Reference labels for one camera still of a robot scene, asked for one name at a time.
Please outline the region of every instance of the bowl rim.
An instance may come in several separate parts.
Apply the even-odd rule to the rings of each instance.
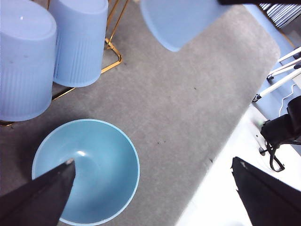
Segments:
[[[126,202],[126,204],[117,212],[115,213],[114,215],[112,215],[111,217],[107,218],[107,219],[103,219],[103,220],[100,220],[100,221],[97,221],[97,222],[92,222],[92,223],[76,223],[76,222],[72,222],[72,221],[69,221],[69,220],[66,220],[64,218],[60,218],[60,221],[64,222],[64,223],[67,223],[69,225],[74,225],[74,226],[96,226],[96,225],[99,225],[99,224],[103,224],[103,223],[106,223],[110,220],[112,220],[113,218],[115,218],[116,216],[118,216],[128,205],[129,203],[131,202],[131,200],[133,199],[135,193],[136,193],[136,190],[137,190],[137,187],[138,187],[138,183],[139,183],[139,178],[140,178],[140,163],[139,163],[139,158],[138,158],[138,154],[137,154],[137,151],[134,147],[134,144],[132,143],[132,141],[130,140],[130,138],[121,130],[119,129],[118,127],[114,126],[113,124],[109,123],[109,122],[106,122],[106,121],[102,121],[102,120],[98,120],[98,119],[78,119],[78,120],[73,120],[73,121],[70,121],[70,122],[67,122],[59,127],[57,127],[56,129],[54,129],[52,132],[50,132],[45,138],[44,140],[42,141],[42,143],[39,145],[38,147],[38,150],[34,156],[34,159],[33,159],[33,163],[32,163],[32,179],[35,179],[36,178],[36,172],[35,172],[35,168],[36,168],[36,162],[37,162],[37,158],[39,156],[39,153],[41,152],[41,149],[43,147],[43,145],[49,140],[49,138],[55,134],[58,130],[62,129],[63,127],[66,127],[70,124],[73,124],[73,123],[77,123],[77,122],[80,122],[80,121],[95,121],[95,122],[98,122],[98,123],[102,123],[102,124],[106,124],[108,126],[111,126],[113,129],[117,130],[119,133],[121,133],[126,139],[127,141],[129,142],[129,144],[131,145],[134,153],[135,153],[135,156],[136,156],[136,161],[137,161],[137,181],[136,181],[136,184],[135,184],[135,188],[132,192],[132,195],[130,196],[130,198],[128,199],[128,201]]]

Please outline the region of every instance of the blue bowl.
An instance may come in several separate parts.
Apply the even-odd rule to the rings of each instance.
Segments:
[[[39,146],[32,179],[69,158],[76,177],[60,220],[94,226],[120,214],[132,200],[139,181],[139,159],[130,139],[100,120],[81,119],[52,131]]]

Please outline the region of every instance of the blue bin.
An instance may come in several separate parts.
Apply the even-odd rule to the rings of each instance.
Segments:
[[[0,120],[24,121],[50,105],[56,23],[29,0],[1,0]]]
[[[176,52],[219,18],[229,6],[217,0],[141,0],[141,13],[155,38]]]
[[[51,0],[49,12],[57,23],[54,82],[83,87],[100,76],[107,0]]]

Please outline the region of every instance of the white metal stand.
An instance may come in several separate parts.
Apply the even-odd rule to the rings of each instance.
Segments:
[[[289,54],[287,54],[287,55],[283,56],[282,58],[280,58],[278,60],[278,62],[284,61],[284,60],[288,59],[289,57],[292,57],[293,55],[298,54],[300,52],[301,52],[301,47],[298,47],[294,51],[292,51]],[[301,68],[297,65],[298,63],[301,63],[301,58],[295,59],[292,62],[289,62],[289,63],[287,63],[287,64],[271,71],[269,73],[269,75],[267,76],[268,80],[271,80],[276,75],[282,74],[282,73],[287,72],[287,71],[292,70],[292,69],[295,69],[293,72],[291,72],[290,74],[288,74],[284,78],[280,79],[275,84],[271,85],[270,87],[263,90],[259,94],[256,94],[256,96],[253,99],[253,102],[257,102],[259,99],[263,98],[268,93],[270,93],[270,92],[274,91],[275,89],[277,89],[278,87],[282,86],[287,81],[289,81],[289,80],[297,77],[298,75],[300,75],[301,74]]]

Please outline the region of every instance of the plastic container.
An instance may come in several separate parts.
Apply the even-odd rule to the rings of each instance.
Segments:
[[[107,0],[51,0],[49,12],[57,23],[54,82],[83,87],[100,76]]]
[[[105,223],[132,200],[139,181],[139,159],[133,143],[117,127],[81,119],[52,131],[41,143],[32,179],[74,158],[76,176],[60,220],[76,226]]]
[[[56,23],[29,0],[1,0],[0,23],[0,120],[28,120],[51,102]]]
[[[177,52],[230,6],[217,0],[141,0],[143,18],[166,49]]]

